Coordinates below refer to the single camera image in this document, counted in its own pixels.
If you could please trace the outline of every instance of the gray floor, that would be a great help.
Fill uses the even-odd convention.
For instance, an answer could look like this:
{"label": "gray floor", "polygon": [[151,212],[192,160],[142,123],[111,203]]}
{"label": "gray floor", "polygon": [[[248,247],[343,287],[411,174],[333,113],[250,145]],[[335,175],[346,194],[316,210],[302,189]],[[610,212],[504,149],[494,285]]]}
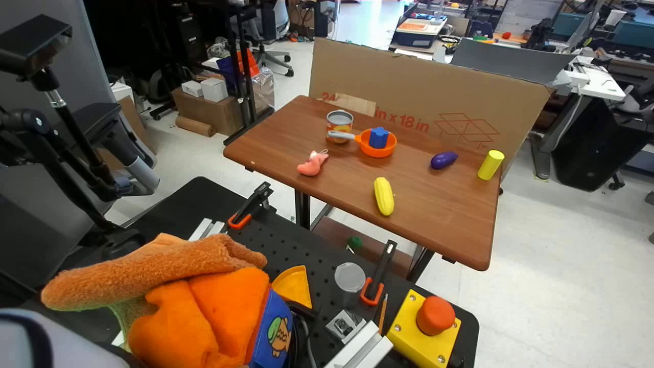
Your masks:
{"label": "gray floor", "polygon": [[[401,10],[392,0],[343,4],[335,38],[385,49]],[[306,93],[311,45],[279,42],[293,53],[295,77],[276,77],[276,106]],[[150,123],[159,149],[161,187],[147,198],[122,198],[111,218],[128,221],[195,175],[240,194],[262,180],[223,158],[223,134],[210,139],[174,127],[174,117]],[[472,310],[480,324],[479,365],[613,368],[654,362],[654,207],[645,198],[654,180],[628,175],[619,192],[581,192],[532,172],[527,145],[515,160],[499,201],[489,271],[433,260],[419,283]],[[274,184],[272,204],[293,217],[293,189]],[[392,236],[350,214],[335,218],[379,236]]]}

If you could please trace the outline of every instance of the cardboard box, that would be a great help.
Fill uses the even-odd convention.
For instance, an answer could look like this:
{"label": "cardboard box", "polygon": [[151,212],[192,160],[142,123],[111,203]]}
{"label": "cardboard box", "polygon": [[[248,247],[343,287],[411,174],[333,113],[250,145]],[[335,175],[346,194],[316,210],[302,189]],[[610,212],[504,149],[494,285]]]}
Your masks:
{"label": "cardboard box", "polygon": [[[151,143],[146,123],[135,106],[135,102],[128,95],[121,102],[121,111],[124,120],[129,123],[131,130],[143,141],[143,145],[156,153],[156,145]],[[124,165],[104,146],[98,146],[101,160],[108,165],[111,172],[122,170]]]}
{"label": "cardboard box", "polygon": [[232,95],[218,102],[210,102],[210,99],[189,95],[179,88],[171,92],[171,98],[176,99],[176,106],[181,113],[179,117],[186,117],[203,125],[208,125],[210,127],[208,134],[215,134],[215,132],[232,134],[240,130],[243,125],[240,104]]}
{"label": "cardboard box", "polygon": [[317,38],[314,98],[350,93],[377,102],[381,125],[416,146],[502,149],[506,172],[537,120],[551,89],[504,76]]}

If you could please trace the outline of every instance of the desk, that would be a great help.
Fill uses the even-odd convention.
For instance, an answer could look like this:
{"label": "desk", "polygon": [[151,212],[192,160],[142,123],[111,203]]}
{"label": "desk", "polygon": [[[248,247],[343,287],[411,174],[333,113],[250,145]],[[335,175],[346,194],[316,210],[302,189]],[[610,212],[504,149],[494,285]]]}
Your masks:
{"label": "desk", "polygon": [[[142,229],[147,238],[153,238],[159,230],[189,236],[197,225],[208,217],[217,221],[228,221],[241,207],[243,198],[229,192],[228,187],[207,180],[195,177],[191,184],[174,192],[169,198],[151,208],[134,226]],[[331,338],[325,323],[342,310],[335,300],[337,285],[331,280],[331,271],[342,262],[357,262],[367,271],[374,269],[374,263],[355,257],[347,251],[329,249],[323,238],[311,230],[263,210],[252,225],[243,230],[232,232],[234,238],[246,242],[252,249],[263,251],[269,257],[265,271],[276,277],[283,269],[306,263],[309,283],[314,300],[317,307],[317,320],[314,323],[311,344],[320,365],[325,365],[340,349],[342,344]],[[410,287],[425,293],[411,281],[387,274],[388,296],[388,324],[401,307],[401,300]],[[454,355],[449,359],[451,368],[472,368],[479,339],[479,320],[469,310],[457,307],[457,316],[463,319],[463,333],[457,341]],[[355,313],[363,316],[372,316],[374,310],[357,307]],[[396,368],[407,365],[396,353],[390,353],[381,365]]]}
{"label": "desk", "polygon": [[[487,269],[499,177],[491,181],[477,177],[482,158],[459,149],[461,158],[451,167],[433,172],[430,160],[436,152],[419,149],[422,141],[411,134],[398,137],[401,143],[388,160],[363,158],[354,143],[328,145],[325,117],[333,108],[299,95],[228,145],[225,156],[248,170],[293,186],[297,189],[297,218],[302,226],[309,226],[309,195],[317,195],[428,249],[416,263],[416,271],[428,265],[433,251],[475,269]],[[379,125],[365,115],[355,115],[354,120],[357,130]],[[297,165],[320,149],[329,149],[331,156],[321,175],[301,175]],[[390,217],[377,210],[372,198],[377,175],[387,175],[392,184],[396,208]]]}
{"label": "desk", "polygon": [[556,117],[552,127],[542,134],[532,134],[532,160],[537,177],[548,180],[552,167],[552,152],[558,141],[572,127],[572,123],[583,115],[592,98],[607,102],[622,102],[626,92],[617,86],[610,72],[597,68],[583,68],[583,73],[561,72],[558,81],[572,81],[572,77],[583,77],[587,84],[572,88],[572,98],[566,102],[565,111]]}

